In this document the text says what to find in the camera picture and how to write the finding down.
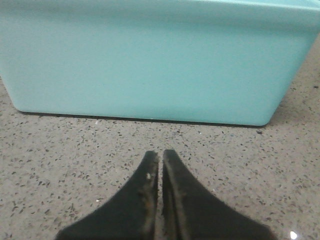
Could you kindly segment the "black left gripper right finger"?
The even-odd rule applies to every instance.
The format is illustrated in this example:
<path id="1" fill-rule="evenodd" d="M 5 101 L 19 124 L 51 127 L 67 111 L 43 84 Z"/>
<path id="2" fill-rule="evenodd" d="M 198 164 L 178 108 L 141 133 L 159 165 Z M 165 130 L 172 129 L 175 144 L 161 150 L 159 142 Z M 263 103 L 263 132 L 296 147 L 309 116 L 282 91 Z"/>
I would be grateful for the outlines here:
<path id="1" fill-rule="evenodd" d="M 163 216 L 169 240 L 275 240 L 264 224 L 235 211 L 212 195 L 178 154 L 163 153 Z"/>

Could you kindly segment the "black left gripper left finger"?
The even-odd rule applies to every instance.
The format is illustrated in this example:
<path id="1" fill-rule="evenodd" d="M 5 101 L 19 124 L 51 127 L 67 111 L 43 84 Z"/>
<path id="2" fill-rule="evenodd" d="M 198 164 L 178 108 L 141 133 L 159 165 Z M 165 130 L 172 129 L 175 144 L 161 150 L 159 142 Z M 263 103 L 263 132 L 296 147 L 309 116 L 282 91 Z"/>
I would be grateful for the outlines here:
<path id="1" fill-rule="evenodd" d="M 58 240 L 152 240 L 159 157 L 147 151 L 127 183 L 105 204 L 61 230 Z"/>

